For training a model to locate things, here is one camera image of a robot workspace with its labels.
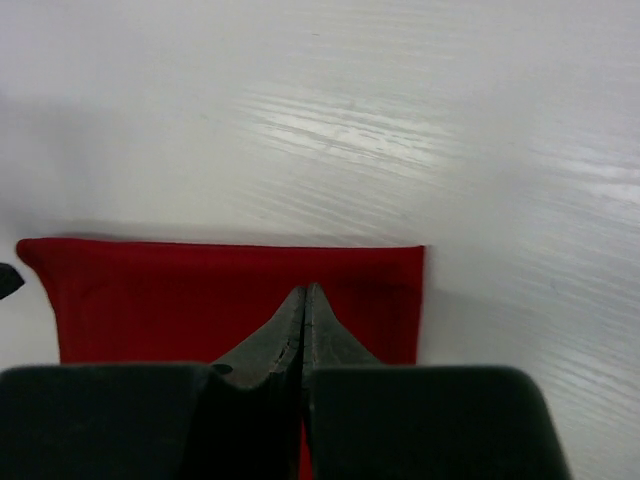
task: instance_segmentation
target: white wooden surface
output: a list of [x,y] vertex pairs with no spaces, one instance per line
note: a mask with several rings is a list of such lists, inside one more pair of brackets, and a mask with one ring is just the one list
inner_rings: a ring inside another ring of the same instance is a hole
[[[3,0],[0,254],[61,233],[432,244],[421,358],[520,367],[640,478],[640,3]],[[56,360],[44,292],[0,365]]]

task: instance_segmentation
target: folded red cloth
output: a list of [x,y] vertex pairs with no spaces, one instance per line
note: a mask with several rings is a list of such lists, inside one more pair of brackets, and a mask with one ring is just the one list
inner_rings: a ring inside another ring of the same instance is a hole
[[49,295],[62,363],[211,362],[265,323],[293,287],[312,282],[380,360],[416,360],[424,247],[42,238],[20,241],[17,252]]

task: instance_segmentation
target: red cloth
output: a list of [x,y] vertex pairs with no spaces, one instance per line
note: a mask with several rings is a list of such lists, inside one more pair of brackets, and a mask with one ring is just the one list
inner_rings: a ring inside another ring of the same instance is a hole
[[[292,288],[312,282],[383,362],[416,360],[424,247],[43,238],[20,241],[17,252],[49,295],[62,363],[211,362],[267,321]],[[302,471],[310,478],[306,454]]]

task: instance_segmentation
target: red towel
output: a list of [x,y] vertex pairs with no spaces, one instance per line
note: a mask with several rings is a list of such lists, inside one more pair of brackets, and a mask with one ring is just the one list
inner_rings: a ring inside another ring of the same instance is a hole
[[[319,282],[337,317],[386,363],[415,363],[424,247],[291,248],[28,239],[62,363],[211,362]],[[303,455],[303,478],[310,478]]]

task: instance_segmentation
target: black object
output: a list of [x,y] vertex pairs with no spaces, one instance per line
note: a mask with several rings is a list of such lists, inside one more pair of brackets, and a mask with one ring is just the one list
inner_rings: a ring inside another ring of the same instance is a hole
[[0,478],[568,479],[533,382],[504,368],[385,367],[318,285],[213,365],[0,376]]
[[24,285],[24,280],[8,263],[0,263],[0,300],[8,297]]

